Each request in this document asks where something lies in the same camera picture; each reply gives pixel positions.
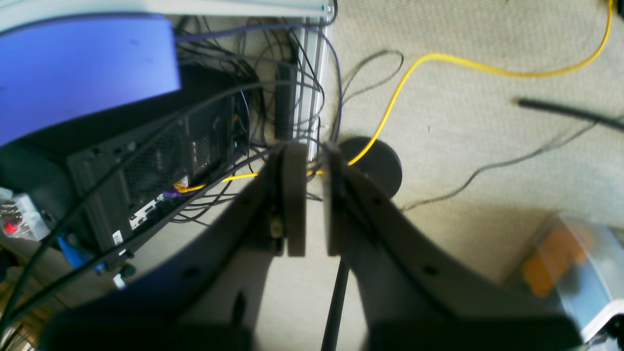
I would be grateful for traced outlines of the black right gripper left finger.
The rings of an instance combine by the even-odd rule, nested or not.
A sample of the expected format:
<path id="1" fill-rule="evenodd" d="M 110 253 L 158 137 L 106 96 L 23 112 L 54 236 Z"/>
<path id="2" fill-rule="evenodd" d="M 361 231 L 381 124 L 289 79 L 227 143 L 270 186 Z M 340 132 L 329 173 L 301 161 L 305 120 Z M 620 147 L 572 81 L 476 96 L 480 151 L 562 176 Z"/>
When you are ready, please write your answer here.
<path id="1" fill-rule="evenodd" d="M 217 220 L 128 287 L 60 314 L 40 351 L 250 351 L 276 256 L 306 250 L 308 147 L 289 142 Z"/>

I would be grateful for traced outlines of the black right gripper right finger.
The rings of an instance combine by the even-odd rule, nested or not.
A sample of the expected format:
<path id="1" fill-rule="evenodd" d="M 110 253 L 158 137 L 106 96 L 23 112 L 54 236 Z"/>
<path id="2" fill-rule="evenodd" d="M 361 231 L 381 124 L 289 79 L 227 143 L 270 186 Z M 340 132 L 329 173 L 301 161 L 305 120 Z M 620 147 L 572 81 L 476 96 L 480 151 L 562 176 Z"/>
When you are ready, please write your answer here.
<path id="1" fill-rule="evenodd" d="M 443 251 L 340 150 L 325 147 L 327 250 L 356 277 L 368 351 L 570 351 L 561 312 L 509 291 Z"/>

